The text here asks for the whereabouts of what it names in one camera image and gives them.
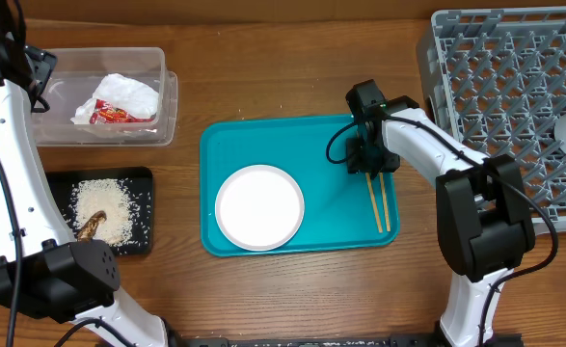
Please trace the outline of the wooden chopstick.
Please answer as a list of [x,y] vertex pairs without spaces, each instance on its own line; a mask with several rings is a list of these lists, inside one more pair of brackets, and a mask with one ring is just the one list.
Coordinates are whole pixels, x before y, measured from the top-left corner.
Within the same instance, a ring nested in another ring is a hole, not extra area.
[[369,197],[370,197],[370,201],[371,201],[371,205],[372,205],[375,223],[377,225],[378,232],[383,233],[383,225],[382,225],[382,221],[381,221],[381,218],[380,218],[379,208],[378,208],[378,205],[377,205],[375,193],[374,193],[373,186],[372,186],[372,180],[371,180],[369,173],[364,173],[364,176],[365,176],[365,179],[366,179],[367,189],[368,189],[368,193],[369,193]]
[[380,180],[380,188],[381,188],[381,196],[382,196],[382,203],[384,208],[384,218],[385,218],[385,226],[386,231],[391,231],[391,219],[390,219],[390,212],[388,207],[388,198],[386,192],[386,185],[385,185],[385,177],[384,173],[379,173],[379,180]]

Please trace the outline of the large white tissue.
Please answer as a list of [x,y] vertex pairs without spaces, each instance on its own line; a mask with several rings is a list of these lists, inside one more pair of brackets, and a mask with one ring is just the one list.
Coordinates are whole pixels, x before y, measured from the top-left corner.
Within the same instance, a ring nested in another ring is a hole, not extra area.
[[76,109],[71,122],[89,124],[97,99],[107,101],[136,118],[152,117],[153,121],[158,112],[159,92],[138,80],[118,73],[108,74],[98,84],[92,97]]

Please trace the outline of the red snack wrapper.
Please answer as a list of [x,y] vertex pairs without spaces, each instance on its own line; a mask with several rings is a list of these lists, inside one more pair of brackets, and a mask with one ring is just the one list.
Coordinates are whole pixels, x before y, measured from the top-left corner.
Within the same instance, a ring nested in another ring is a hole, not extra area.
[[152,122],[152,117],[136,118],[123,109],[116,108],[111,103],[100,99],[95,101],[94,111],[89,118],[89,124],[139,122]]

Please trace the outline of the large white plate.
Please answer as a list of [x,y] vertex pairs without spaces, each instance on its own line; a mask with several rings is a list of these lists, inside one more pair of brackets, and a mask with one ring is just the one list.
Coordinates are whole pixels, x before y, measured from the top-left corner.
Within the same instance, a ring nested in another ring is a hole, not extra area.
[[250,165],[232,173],[215,199],[218,228],[234,246],[273,251],[300,229],[306,204],[297,181],[270,165]]

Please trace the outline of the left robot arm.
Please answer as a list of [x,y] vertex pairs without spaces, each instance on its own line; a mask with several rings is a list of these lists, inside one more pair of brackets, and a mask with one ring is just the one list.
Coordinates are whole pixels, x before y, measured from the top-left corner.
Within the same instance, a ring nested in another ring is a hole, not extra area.
[[88,328],[112,346],[178,346],[179,334],[122,287],[99,240],[80,242],[53,199],[31,124],[56,57],[29,45],[18,2],[0,1],[0,305]]

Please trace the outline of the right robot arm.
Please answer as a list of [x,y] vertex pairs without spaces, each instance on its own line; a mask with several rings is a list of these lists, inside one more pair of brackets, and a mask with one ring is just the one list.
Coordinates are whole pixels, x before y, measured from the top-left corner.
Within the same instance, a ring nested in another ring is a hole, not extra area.
[[453,139],[408,96],[387,100],[372,80],[345,96],[358,128],[346,142],[347,170],[374,178],[407,160],[435,189],[438,243],[452,271],[447,306],[427,346],[520,346],[492,328],[503,278],[535,246],[516,161],[490,158]]

